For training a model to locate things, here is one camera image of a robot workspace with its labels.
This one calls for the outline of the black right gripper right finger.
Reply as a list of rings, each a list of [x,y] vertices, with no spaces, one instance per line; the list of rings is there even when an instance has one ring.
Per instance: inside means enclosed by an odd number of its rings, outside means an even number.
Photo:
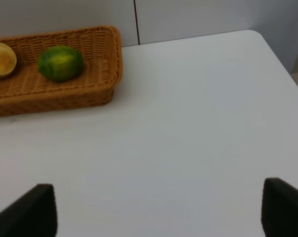
[[[298,189],[280,178],[266,178],[261,224],[267,237],[298,237]]]

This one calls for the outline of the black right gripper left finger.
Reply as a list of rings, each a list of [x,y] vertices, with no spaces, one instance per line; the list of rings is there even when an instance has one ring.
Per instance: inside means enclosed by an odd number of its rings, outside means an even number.
[[[58,214],[54,187],[38,184],[0,212],[0,237],[55,237]]]

